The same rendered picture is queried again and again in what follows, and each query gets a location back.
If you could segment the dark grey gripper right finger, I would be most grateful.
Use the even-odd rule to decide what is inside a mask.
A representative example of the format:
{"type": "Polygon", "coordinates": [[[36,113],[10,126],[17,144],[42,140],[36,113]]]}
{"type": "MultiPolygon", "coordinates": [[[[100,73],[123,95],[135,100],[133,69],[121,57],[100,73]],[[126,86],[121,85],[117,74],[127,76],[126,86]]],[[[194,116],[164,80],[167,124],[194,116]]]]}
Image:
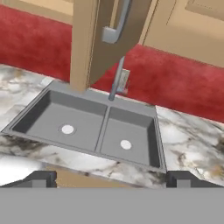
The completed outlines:
{"type": "Polygon", "coordinates": [[[169,188],[218,188],[209,181],[201,180],[189,171],[168,171],[166,174],[166,186],[169,188]]]}

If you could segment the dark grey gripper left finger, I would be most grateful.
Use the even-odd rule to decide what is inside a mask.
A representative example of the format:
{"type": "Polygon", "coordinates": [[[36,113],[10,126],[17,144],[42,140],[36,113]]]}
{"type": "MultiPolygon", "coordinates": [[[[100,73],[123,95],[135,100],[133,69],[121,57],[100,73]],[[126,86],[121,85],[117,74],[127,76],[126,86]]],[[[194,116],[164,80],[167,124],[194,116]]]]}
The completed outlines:
{"type": "Polygon", "coordinates": [[[3,185],[6,187],[20,188],[47,188],[56,187],[57,172],[56,171],[34,171],[24,179],[20,179],[9,184],[3,185]]]}

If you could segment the tan base cabinet front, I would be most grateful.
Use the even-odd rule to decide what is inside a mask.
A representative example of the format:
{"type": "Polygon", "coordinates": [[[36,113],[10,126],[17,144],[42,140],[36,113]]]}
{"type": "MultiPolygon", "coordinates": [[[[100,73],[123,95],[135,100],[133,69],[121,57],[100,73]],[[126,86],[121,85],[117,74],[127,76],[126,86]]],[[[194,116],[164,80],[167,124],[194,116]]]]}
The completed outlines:
{"type": "Polygon", "coordinates": [[[58,187],[85,187],[85,188],[111,188],[111,187],[124,187],[131,188],[130,184],[112,180],[108,178],[102,178],[98,176],[90,176],[84,172],[69,170],[66,168],[58,167],[55,165],[47,165],[45,167],[47,171],[56,171],[57,179],[56,183],[58,187]]]}

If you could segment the tan open cabinet door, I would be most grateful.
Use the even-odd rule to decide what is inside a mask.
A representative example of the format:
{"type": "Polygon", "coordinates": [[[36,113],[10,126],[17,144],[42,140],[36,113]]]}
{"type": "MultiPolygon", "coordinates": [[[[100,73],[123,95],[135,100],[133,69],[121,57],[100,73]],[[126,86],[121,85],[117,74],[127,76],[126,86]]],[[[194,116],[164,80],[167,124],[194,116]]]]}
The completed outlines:
{"type": "Polygon", "coordinates": [[[84,91],[139,41],[152,0],[73,0],[70,85],[84,91]]]}

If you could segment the tan closed cabinet door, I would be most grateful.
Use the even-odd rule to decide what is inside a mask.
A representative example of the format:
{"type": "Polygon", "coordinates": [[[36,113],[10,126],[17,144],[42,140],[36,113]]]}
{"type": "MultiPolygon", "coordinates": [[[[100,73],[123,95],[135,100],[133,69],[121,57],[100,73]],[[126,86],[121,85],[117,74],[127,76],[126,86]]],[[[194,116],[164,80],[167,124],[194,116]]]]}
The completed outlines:
{"type": "Polygon", "coordinates": [[[141,43],[224,68],[224,0],[153,0],[141,43]]]}

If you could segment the grey double-basin sink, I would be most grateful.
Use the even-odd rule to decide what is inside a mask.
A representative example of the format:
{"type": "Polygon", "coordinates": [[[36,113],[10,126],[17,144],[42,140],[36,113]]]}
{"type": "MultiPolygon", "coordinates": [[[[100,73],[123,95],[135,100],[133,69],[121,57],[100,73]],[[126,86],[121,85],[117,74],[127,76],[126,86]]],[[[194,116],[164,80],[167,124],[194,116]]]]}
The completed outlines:
{"type": "Polygon", "coordinates": [[[156,108],[53,81],[4,129],[71,151],[166,172],[156,108]]]}

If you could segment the grey sink tap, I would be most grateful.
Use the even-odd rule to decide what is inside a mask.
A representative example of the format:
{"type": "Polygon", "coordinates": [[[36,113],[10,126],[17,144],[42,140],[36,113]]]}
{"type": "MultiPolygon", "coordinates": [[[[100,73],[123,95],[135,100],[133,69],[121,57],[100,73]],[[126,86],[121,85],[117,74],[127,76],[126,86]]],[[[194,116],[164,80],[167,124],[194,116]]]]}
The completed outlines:
{"type": "Polygon", "coordinates": [[[118,66],[117,66],[117,69],[116,69],[116,73],[115,73],[114,82],[113,82],[112,88],[111,88],[110,93],[109,93],[109,96],[108,96],[108,99],[110,101],[113,101],[115,99],[116,90],[117,90],[117,88],[119,86],[119,81],[121,79],[121,75],[122,75],[122,71],[123,71],[124,59],[125,59],[125,56],[123,56],[119,60],[119,63],[118,63],[118,66]]]}

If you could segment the white wall socket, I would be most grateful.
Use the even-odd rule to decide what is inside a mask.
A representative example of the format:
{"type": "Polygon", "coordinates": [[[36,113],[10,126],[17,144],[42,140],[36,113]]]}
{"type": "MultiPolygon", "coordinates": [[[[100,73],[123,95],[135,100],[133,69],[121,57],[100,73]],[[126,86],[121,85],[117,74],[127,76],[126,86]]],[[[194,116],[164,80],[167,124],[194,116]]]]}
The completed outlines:
{"type": "Polygon", "coordinates": [[[129,76],[130,76],[130,70],[123,69],[121,78],[119,81],[119,85],[117,88],[118,93],[124,94],[127,92],[127,83],[128,83],[129,76]]]}

